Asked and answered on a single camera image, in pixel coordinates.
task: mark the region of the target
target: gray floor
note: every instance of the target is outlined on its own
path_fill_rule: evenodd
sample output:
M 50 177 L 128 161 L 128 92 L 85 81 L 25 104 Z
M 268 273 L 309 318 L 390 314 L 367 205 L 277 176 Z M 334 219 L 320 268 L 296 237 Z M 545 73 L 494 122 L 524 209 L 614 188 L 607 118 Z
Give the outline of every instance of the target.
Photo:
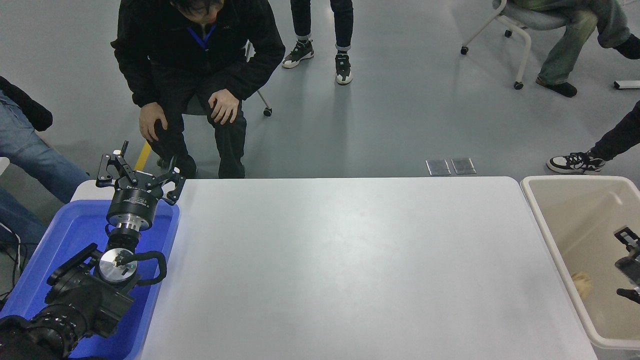
M 119 73 L 109 41 L 115 38 L 118 1 L 2 1 L 0 74 L 22 87 L 55 116 L 41 136 L 95 175 L 100 155 L 130 146 L 135 163 L 143 140 L 139 109 Z M 546 160 L 589 149 L 640 99 L 640 90 L 615 90 L 621 79 L 640 79 L 640 63 L 598 46 L 584 46 L 567 99 L 534 83 L 562 30 L 531 31 L 525 86 L 512 85 L 522 40 L 490 24 L 460 45 L 491 13 L 489 0 L 355 1 L 354 80 L 334 82 L 335 38 L 328 1 L 313 1 L 315 58 L 295 69 L 276 69 L 262 89 L 273 116 L 254 95 L 248 119 L 247 176 L 428 176 L 426 159 L 472 158 L 477 176 L 552 174 Z M 288 1 L 272 0 L 287 50 L 295 41 Z M 625 7 L 640 33 L 640 3 Z M 187 117 L 186 138 L 199 177 L 214 178 L 218 155 L 202 117 Z M 640 184 L 640 147 L 607 164 L 605 175 Z M 155 156 L 145 170 L 157 172 Z M 0 186 L 48 222 L 61 204 L 15 166 Z

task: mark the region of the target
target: blue plastic tray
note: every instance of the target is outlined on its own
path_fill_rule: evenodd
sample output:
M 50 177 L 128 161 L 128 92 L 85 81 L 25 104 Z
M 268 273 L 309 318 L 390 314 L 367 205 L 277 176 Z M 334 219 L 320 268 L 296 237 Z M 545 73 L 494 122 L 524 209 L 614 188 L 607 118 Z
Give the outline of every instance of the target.
M 44 298 L 51 289 L 46 281 L 60 265 L 90 243 L 104 251 L 107 236 L 104 226 L 110 200 L 78 200 L 64 205 L 51 221 L 40 245 L 0 312 L 0 318 L 19 315 L 27 320 L 47 304 Z M 141 233 L 136 252 L 159 250 L 169 259 L 178 226 L 179 209 L 160 201 L 153 226 Z M 158 275 L 155 260 L 138 263 L 143 279 Z M 71 357 L 101 356 L 109 360 L 134 359 L 144 344 L 156 304 L 160 284 L 135 287 L 130 296 L 134 303 L 118 323 L 116 333 L 107 339 L 94 335 L 80 341 Z

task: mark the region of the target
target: chair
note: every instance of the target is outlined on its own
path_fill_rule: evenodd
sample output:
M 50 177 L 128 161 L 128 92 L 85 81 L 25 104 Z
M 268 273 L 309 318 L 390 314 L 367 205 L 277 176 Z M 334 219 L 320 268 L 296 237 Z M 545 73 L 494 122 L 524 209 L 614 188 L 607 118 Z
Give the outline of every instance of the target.
M 515 31 L 524 38 L 524 52 L 522 53 L 522 60 L 520 60 L 520 68 L 518 69 L 516 82 L 513 84 L 513 88 L 520 90 L 524 86 L 522 84 L 522 76 L 524 75 L 524 69 L 527 65 L 529 52 L 531 51 L 531 37 L 525 29 L 551 30 L 562 28 L 569 23 L 569 18 L 554 11 L 535 12 L 533 10 L 523 9 L 514 4 L 511 0 L 493 0 L 493 8 L 495 9 L 493 15 L 484 22 L 484 24 L 469 38 L 469 40 L 462 44 L 460 53 L 462 55 L 466 55 L 469 51 L 469 48 L 467 47 L 469 43 L 478 34 L 480 34 L 480 32 L 482 32 L 482 30 L 484 30 L 491 21 L 497 20 L 503 23 L 508 28 L 504 32 L 505 37 L 511 37 Z

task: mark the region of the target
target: man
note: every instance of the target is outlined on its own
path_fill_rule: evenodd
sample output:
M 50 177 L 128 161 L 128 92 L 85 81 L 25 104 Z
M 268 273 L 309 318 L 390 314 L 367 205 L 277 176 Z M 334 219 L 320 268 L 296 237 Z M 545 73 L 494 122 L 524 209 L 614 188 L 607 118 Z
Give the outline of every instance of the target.
M 244 46 L 255 55 L 246 62 Z M 267 0 L 122 0 L 111 43 L 140 109 L 140 133 L 164 161 L 196 176 L 182 112 L 197 96 L 211 109 L 219 178 L 244 178 L 241 101 L 262 87 L 284 55 Z
M 582 46 L 596 27 L 600 46 L 613 48 L 628 59 L 640 58 L 640 40 L 630 33 L 618 0 L 513 1 L 525 9 L 539 12 L 553 10 L 569 18 L 563 37 L 547 55 L 536 79 L 536 83 L 545 88 L 566 97 L 578 93 L 567 80 Z
M 597 174 L 607 161 L 640 143 L 640 101 L 622 120 L 587 152 L 572 152 L 547 161 L 561 174 Z
M 89 180 L 89 175 L 47 146 L 35 133 L 46 130 L 52 123 L 49 110 L 0 76 L 0 156 L 22 168 L 66 204 L 78 185 Z M 0 222 L 4 225 L 0 227 L 0 245 L 17 241 L 14 236 L 17 234 L 22 243 L 28 244 L 27 258 L 47 229 L 2 188 Z
M 331 10 L 335 23 L 335 81 L 346 85 L 353 79 L 351 63 L 347 52 L 351 49 L 353 34 L 353 3 L 351 0 L 331 0 Z M 314 57 L 311 46 L 311 0 L 291 0 L 293 28 L 298 41 L 293 50 L 282 61 L 282 67 L 291 69 L 305 59 Z

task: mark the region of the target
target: black and white sneaker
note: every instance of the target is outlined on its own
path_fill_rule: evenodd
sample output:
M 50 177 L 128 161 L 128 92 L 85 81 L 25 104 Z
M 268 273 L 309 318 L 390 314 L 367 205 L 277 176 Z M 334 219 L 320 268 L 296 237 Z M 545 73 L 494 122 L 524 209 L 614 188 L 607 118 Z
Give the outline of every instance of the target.
M 351 73 L 351 64 L 349 55 L 338 53 L 335 56 L 335 81 L 340 85 L 346 85 L 351 82 L 353 75 Z
M 311 40 L 306 42 L 302 42 L 300 40 L 296 41 L 296 46 L 293 50 L 287 55 L 284 60 L 282 60 L 282 67 L 285 69 L 291 69 L 300 63 L 300 61 L 304 59 L 311 59 L 314 57 L 314 47 L 311 46 Z
M 572 152 L 547 161 L 547 167 L 560 174 L 597 174 L 607 162 L 585 152 Z

